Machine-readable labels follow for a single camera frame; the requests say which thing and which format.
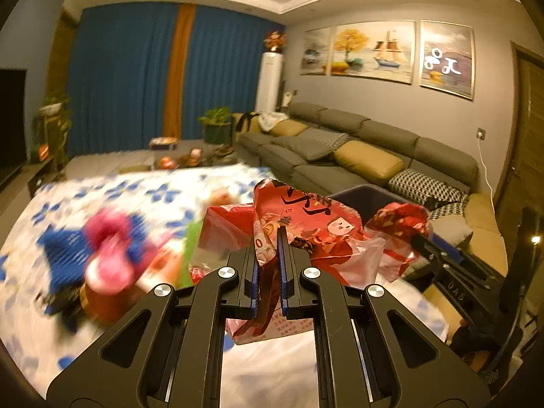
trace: gray wall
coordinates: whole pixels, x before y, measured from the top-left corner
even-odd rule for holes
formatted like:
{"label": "gray wall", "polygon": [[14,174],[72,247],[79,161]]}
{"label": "gray wall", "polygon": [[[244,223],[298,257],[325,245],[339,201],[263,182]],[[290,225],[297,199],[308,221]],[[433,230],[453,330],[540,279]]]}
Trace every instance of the gray wall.
{"label": "gray wall", "polygon": [[49,54],[64,0],[19,0],[0,31],[0,68],[27,70],[24,124],[31,148],[32,118],[43,105]]}
{"label": "gray wall", "polygon": [[[310,29],[394,19],[414,19],[416,48],[412,85],[365,78],[300,75],[304,31]],[[422,19],[464,24],[474,28],[474,101],[419,87],[419,21]],[[482,152],[489,180],[496,187],[505,161],[513,112],[513,65],[511,43],[544,55],[544,43],[519,3],[503,0],[496,8],[476,11],[437,4],[397,4],[366,7],[312,20],[286,29],[286,89],[298,90],[295,102],[313,102],[326,107],[360,113],[411,130],[458,148],[479,161],[477,127],[486,130]],[[489,191],[483,180],[480,188]]]}

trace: silver screw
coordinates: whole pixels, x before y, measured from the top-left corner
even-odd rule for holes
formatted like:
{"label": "silver screw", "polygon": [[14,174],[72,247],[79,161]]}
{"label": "silver screw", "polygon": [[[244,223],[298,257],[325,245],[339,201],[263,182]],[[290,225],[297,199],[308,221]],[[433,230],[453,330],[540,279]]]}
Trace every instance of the silver screw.
{"label": "silver screw", "polygon": [[321,271],[315,267],[308,267],[304,269],[303,275],[306,276],[308,279],[315,279],[321,276]]}
{"label": "silver screw", "polygon": [[368,287],[368,294],[373,298],[381,298],[385,294],[385,290],[382,286],[371,285]]}
{"label": "silver screw", "polygon": [[159,296],[160,298],[168,296],[171,291],[172,291],[172,288],[167,284],[161,284],[155,287],[155,294],[156,296]]}
{"label": "silver screw", "polygon": [[228,279],[236,274],[236,270],[232,267],[222,267],[219,269],[218,273],[222,278]]}

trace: white power cord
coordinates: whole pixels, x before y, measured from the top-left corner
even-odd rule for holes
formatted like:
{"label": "white power cord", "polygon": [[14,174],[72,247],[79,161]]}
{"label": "white power cord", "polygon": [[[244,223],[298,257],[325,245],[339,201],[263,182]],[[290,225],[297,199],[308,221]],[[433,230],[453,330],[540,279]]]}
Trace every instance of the white power cord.
{"label": "white power cord", "polygon": [[480,153],[480,161],[483,166],[483,174],[485,177],[485,183],[489,187],[489,199],[491,200],[491,207],[493,207],[493,213],[495,212],[495,206],[493,205],[493,187],[491,187],[491,184],[488,181],[488,167],[485,165],[485,162],[483,161],[483,156],[481,155],[481,145],[480,145],[481,139],[478,138],[478,152]]}

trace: orange curtain strip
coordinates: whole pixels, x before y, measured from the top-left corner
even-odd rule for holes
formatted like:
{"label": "orange curtain strip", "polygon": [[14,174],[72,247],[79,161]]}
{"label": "orange curtain strip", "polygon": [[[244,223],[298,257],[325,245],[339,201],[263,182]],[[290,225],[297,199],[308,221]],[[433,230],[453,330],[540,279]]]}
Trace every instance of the orange curtain strip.
{"label": "orange curtain strip", "polygon": [[197,6],[180,4],[177,13],[176,30],[172,38],[172,50],[168,67],[167,91],[164,100],[163,136],[181,137],[181,104],[183,101],[183,81],[185,64],[189,53],[192,22]]}

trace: door frame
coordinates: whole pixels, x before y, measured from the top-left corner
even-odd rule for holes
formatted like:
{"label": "door frame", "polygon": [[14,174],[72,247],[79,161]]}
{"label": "door frame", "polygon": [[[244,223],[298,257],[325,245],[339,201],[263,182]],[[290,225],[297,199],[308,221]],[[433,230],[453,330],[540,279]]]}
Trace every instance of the door frame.
{"label": "door frame", "polygon": [[513,115],[512,115],[512,127],[510,128],[510,139],[508,140],[507,157],[504,160],[503,170],[500,174],[499,183],[493,196],[493,202],[495,208],[500,207],[500,202],[503,198],[504,187],[506,185],[508,170],[512,165],[513,150],[516,145],[517,129],[520,118],[520,59],[527,60],[544,69],[544,57],[535,54],[533,51],[520,46],[513,41],[510,42],[512,47],[512,61],[513,61]]}

